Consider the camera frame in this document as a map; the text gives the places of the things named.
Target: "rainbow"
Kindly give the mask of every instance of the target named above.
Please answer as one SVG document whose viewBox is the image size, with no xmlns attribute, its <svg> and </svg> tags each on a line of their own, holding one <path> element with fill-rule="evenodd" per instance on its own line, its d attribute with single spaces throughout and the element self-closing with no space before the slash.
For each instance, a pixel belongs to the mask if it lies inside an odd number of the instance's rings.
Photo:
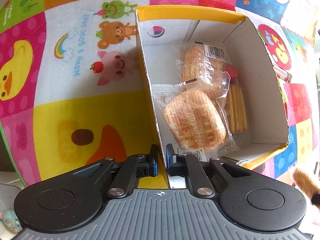
<svg viewBox="0 0 320 240">
<path fill-rule="evenodd" d="M 63 53 L 65 50 L 62 48 L 63 42 L 68 38 L 68 33 L 63 35 L 57 42 L 56 46 L 54 47 L 54 55 L 56 58 L 63 58 Z"/>
</svg>

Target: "yellow duck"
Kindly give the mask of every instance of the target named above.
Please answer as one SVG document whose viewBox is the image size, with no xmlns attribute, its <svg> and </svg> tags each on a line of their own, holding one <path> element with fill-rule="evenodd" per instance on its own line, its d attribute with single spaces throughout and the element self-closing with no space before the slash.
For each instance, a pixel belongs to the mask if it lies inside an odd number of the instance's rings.
<svg viewBox="0 0 320 240">
<path fill-rule="evenodd" d="M 32 63 L 32 47 L 28 41 L 16 41 L 13 57 L 0 69 L 0 100 L 14 98 L 23 88 Z"/>
</svg>

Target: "gray ribbed plate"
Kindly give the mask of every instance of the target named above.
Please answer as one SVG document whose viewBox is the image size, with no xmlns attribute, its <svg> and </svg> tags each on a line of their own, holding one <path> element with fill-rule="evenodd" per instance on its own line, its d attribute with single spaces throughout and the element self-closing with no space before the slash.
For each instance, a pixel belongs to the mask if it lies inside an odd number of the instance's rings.
<svg viewBox="0 0 320 240">
<path fill-rule="evenodd" d="M 111 200 L 90 224 L 61 234 L 23 230 L 16 240 L 306 240 L 297 229 L 278 234 L 254 233 L 227 220 L 211 200 L 187 189 L 135 189 Z"/>
</svg>

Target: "red cap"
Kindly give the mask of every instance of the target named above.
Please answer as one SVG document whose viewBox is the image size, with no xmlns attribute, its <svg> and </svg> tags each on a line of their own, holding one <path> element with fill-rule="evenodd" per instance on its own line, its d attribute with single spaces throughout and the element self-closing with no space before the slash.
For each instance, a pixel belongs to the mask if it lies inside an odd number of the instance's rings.
<svg viewBox="0 0 320 240">
<path fill-rule="evenodd" d="M 228 72 L 228 74 L 230 76 L 230 83 L 236 82 L 236 79 L 238 77 L 237 69 L 232 65 L 226 65 L 225 70 Z"/>
</svg>

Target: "colorful play mat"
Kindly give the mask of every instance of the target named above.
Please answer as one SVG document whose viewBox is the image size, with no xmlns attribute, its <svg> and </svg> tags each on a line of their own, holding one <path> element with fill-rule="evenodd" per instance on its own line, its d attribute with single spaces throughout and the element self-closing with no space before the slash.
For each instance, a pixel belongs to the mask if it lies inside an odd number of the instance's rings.
<svg viewBox="0 0 320 240">
<path fill-rule="evenodd" d="M 288 148 L 255 170 L 290 181 L 319 160 L 313 53 L 320 0 L 8 0 L 0 10 L 0 121 L 26 185 L 108 156 L 148 153 L 152 137 L 136 56 L 135 8 L 184 4 L 250 17 L 290 82 L 279 79 Z M 161 32 L 154 27 L 152 35 Z M 157 187 L 164 185 L 158 178 Z"/>
</svg>

